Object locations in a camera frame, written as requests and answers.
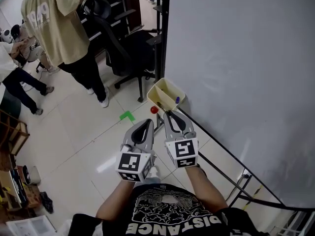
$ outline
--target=red ball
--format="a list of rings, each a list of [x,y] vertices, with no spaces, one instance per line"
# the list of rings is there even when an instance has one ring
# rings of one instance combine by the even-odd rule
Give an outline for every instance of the red ball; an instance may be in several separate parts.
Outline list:
[[[158,112],[158,108],[153,106],[151,109],[150,109],[151,113],[152,114],[156,114]]]

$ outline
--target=black office chair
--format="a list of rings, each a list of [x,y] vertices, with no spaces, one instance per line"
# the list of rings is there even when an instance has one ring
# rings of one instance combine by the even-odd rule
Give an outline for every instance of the black office chair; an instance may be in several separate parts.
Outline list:
[[[121,39],[114,35],[106,19],[125,20],[135,10],[111,18],[111,6],[106,0],[84,0],[81,10],[86,14],[87,20],[96,23],[95,27],[102,33],[106,64],[113,69],[115,75],[127,76],[115,83],[115,88],[119,89],[122,83],[138,78],[140,90],[138,101],[143,102],[142,77],[146,77],[146,80],[155,78],[153,73],[148,72],[155,68],[154,47],[147,43],[153,36],[144,30],[136,31]]]

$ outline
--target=whiteboard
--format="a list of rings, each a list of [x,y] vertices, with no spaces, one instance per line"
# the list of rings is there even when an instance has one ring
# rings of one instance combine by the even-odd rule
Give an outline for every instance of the whiteboard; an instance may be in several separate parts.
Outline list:
[[[315,0],[170,0],[165,77],[285,205],[315,207]]]

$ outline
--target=black t-shirt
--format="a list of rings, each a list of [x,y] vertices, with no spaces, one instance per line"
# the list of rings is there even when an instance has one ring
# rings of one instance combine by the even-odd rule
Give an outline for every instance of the black t-shirt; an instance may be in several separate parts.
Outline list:
[[[212,214],[192,193],[170,184],[134,188],[128,206],[115,222],[83,214],[73,216],[69,236],[92,236],[103,222],[103,235],[257,236],[245,211],[225,208]]]

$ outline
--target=black pants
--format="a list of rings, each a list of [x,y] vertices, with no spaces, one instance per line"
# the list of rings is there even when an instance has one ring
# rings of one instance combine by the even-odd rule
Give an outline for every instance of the black pants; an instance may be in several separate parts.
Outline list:
[[[29,84],[36,90],[40,91],[42,95],[45,95],[46,93],[46,84],[35,79],[32,75],[28,74],[26,71],[20,68],[16,68],[3,81],[3,84],[5,85],[8,92],[20,99],[20,101],[26,107],[28,107],[33,114],[35,114],[37,110],[36,103],[26,94],[20,82],[25,82],[26,84]]]
[[[71,64],[62,63],[58,67],[67,73],[71,73],[74,79],[86,89],[92,88],[99,101],[105,100],[105,88],[99,76],[97,62],[90,48],[88,54],[78,61]]]

